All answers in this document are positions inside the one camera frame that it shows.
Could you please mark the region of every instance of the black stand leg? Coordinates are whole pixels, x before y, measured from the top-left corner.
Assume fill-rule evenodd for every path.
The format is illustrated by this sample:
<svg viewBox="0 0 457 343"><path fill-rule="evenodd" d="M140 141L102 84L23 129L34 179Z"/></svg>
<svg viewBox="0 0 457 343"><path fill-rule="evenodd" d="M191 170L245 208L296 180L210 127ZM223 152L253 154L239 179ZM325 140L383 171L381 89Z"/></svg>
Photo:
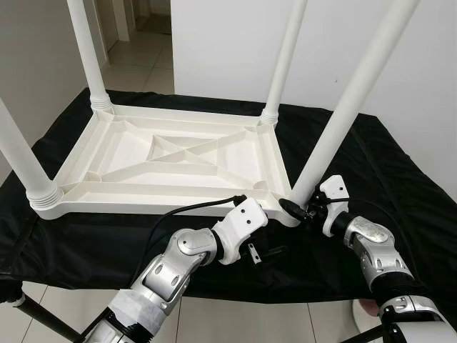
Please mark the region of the black stand leg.
<svg viewBox="0 0 457 343"><path fill-rule="evenodd" d="M374 327L373 329L362 332L361 334L358 334L357 336L347 339L346 341L344 341L342 343L367 343L367 342L373 341L374 339L382 337L382 336L383 336L383 326L379 325L377 327Z"/></svg>
<svg viewBox="0 0 457 343"><path fill-rule="evenodd" d="M38 320L49 329L67 338L71 342L75 342L79 338L79 333L65 324L59 318L54 316L47 309L37 304L34 300L30 299L24 294L24 298L18 300L15 307L20 309L23 313L28 314L35 320Z"/></svg>

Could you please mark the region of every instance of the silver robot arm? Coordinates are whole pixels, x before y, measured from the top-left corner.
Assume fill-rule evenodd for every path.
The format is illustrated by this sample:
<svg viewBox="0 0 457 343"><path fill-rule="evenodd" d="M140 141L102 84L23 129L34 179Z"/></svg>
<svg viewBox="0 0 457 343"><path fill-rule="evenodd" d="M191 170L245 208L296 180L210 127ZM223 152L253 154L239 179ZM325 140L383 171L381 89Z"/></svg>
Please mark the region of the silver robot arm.
<svg viewBox="0 0 457 343"><path fill-rule="evenodd" d="M117 293L85 343L150 342L180 300L191 274L215 259L222 264L236 262L240 245L267 223L260 205L248 198L212 229L177 231L132 287Z"/></svg>
<svg viewBox="0 0 457 343"><path fill-rule="evenodd" d="M339 237L360 259L389 342L457 343L457 333L431 299L418 294L417 283L384 226L348 212L349 194L340 175L319 185L306 210L289 200L281 206L295 218L321 226Z"/></svg>

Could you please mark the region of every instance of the black cloth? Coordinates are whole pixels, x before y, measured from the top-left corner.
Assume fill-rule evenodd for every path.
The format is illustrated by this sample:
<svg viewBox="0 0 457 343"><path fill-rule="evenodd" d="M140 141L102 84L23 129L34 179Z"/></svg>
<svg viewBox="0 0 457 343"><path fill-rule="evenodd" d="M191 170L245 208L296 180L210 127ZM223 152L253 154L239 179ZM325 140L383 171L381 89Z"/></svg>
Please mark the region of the black cloth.
<svg viewBox="0 0 457 343"><path fill-rule="evenodd" d="M263 104L247 101L110 91L115 104L257 116ZM308 159L331 112L281 105L276 136L291 184ZM52 178L92 113L84 90L59 116L34 153ZM410 160L380 121L360 114L324 178L341 174L349 194L386 208L350 203L350 210L388 227L399 251L431 296L457 314L457 205ZM0 188L0 275L3 279L74 288L127 287L156 216L71 213L46 221L29 207L14 173ZM164 232L212 227L217 218L168 218ZM148 260L162 252L156 242ZM225 267L214 263L194 274L187 295L248 302L321 302L370 297L359 261L340 241L303 226L271 220L258 235L262 252L287 252L254 268L249 258Z"/></svg>

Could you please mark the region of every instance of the tiled floor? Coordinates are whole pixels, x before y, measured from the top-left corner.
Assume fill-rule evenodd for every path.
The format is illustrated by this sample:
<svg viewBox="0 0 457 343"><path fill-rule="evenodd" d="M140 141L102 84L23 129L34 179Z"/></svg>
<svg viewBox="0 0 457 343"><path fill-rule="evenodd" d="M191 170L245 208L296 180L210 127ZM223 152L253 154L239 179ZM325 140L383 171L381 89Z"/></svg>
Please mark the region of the tiled floor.
<svg viewBox="0 0 457 343"><path fill-rule="evenodd" d="M109 52L106 88L174 93L171 36L139 32ZM25 283L25 292L81 331L110 302L112 290L69 291ZM1 341L67 342L8 304L0 306ZM336 343L357 333L351 302L252 304L184 297L154 343Z"/></svg>
<svg viewBox="0 0 457 343"><path fill-rule="evenodd" d="M116 91L174 94L171 36L136 32L130 42L118 41L109 51L105 87Z"/></svg>

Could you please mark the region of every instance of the doorway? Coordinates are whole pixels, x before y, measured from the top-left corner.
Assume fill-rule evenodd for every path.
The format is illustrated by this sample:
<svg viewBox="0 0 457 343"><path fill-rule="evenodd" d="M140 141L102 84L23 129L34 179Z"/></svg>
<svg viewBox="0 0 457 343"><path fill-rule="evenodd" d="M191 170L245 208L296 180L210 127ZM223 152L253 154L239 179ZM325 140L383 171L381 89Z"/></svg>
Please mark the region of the doorway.
<svg viewBox="0 0 457 343"><path fill-rule="evenodd" d="M96 0L109 57L105 87L174 94L170 0Z"/></svg>

